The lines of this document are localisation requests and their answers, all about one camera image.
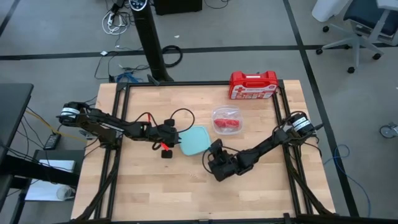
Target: black power brick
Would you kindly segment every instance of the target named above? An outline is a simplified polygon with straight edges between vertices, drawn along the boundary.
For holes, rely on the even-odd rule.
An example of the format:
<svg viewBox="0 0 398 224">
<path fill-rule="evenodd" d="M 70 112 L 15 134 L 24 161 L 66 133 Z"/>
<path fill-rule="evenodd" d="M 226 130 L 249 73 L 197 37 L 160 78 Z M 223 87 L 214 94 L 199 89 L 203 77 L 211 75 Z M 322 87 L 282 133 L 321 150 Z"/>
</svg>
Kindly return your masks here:
<svg viewBox="0 0 398 224">
<path fill-rule="evenodd" d="M 61 135 L 60 134 L 51 134 L 47 139 L 47 142 L 44 144 L 44 150 L 54 150 L 57 148 L 58 143 L 60 142 Z"/>
</svg>

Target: chair wheel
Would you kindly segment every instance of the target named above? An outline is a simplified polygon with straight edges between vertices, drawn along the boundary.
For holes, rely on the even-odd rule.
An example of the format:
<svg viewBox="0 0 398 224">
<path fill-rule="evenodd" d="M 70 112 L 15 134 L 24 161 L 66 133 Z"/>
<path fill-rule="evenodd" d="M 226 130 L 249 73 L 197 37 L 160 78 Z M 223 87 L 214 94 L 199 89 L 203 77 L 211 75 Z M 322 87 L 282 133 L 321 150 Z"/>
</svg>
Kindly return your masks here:
<svg viewBox="0 0 398 224">
<path fill-rule="evenodd" d="M 379 132 L 383 137 L 388 138 L 388 139 L 396 137 L 395 135 L 393 135 L 392 127 L 389 125 L 381 126 L 381 128 L 379 129 Z"/>
<path fill-rule="evenodd" d="M 348 68 L 347 72 L 352 74 L 352 73 L 355 72 L 355 68 L 354 67 L 350 67 L 350 68 Z"/>
<path fill-rule="evenodd" d="M 374 60 L 379 60 L 380 58 L 381 58 L 381 54 L 379 54 L 379 53 L 373 55 Z"/>
<path fill-rule="evenodd" d="M 323 31 L 323 32 L 328 32 L 328 31 L 329 31 L 329 27 L 328 27 L 328 26 L 324 26 L 324 27 L 322 28 L 322 31 Z"/>
</svg>

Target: red first aid kit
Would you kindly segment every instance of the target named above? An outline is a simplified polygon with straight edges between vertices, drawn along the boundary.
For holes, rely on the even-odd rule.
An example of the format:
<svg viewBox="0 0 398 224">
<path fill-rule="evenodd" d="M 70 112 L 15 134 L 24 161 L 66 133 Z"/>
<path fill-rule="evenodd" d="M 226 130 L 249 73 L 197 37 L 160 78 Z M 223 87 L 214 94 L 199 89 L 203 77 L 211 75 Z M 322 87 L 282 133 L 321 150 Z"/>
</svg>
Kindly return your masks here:
<svg viewBox="0 0 398 224">
<path fill-rule="evenodd" d="M 246 75 L 234 72 L 229 79 L 229 97 L 232 100 L 270 98 L 278 87 L 275 72 Z"/>
</svg>

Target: plastic lid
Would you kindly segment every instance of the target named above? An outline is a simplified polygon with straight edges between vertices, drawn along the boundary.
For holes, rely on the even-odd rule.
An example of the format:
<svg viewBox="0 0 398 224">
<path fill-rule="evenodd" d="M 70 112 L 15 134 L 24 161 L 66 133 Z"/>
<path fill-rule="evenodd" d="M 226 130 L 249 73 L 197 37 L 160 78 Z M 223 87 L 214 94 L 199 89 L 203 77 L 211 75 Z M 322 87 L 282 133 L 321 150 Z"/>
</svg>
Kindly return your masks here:
<svg viewBox="0 0 398 224">
<path fill-rule="evenodd" d="M 210 147 L 210 137 L 204 126 L 192 126 L 188 131 L 179 134 L 181 151 L 192 156 Z"/>
</svg>

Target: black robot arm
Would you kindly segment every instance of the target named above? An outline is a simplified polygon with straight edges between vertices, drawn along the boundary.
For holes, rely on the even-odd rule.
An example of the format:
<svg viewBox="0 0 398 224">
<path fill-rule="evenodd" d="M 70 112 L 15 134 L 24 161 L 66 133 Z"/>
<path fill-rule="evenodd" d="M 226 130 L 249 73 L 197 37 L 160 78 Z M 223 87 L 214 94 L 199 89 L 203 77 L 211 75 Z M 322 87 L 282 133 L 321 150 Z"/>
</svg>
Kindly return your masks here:
<svg viewBox="0 0 398 224">
<path fill-rule="evenodd" d="M 314 127 L 304 112 L 297 111 L 285 118 L 282 125 L 274 128 L 272 136 L 252 149 L 229 154 L 226 150 L 223 150 L 221 140 L 217 139 L 208 149 L 213 156 L 213 160 L 208 162 L 209 168 L 218 181 L 222 181 L 233 174 L 242 175 L 253 169 L 259 158 L 273 148 L 285 143 L 299 146 L 309 137 L 312 137 L 315 131 L 322 126 Z"/>
<path fill-rule="evenodd" d="M 140 117 L 145 114 L 152 117 L 150 113 L 143 113 Z M 117 147 L 121 134 L 135 141 L 153 142 L 154 150 L 160 147 L 160 143 L 167 147 L 179 143 L 174 119 L 171 118 L 156 126 L 152 126 L 151 122 L 137 121 L 140 117 L 127 122 L 79 102 L 64 104 L 61 115 L 57 117 L 64 126 L 79 127 L 97 136 L 102 146 Z"/>
</svg>

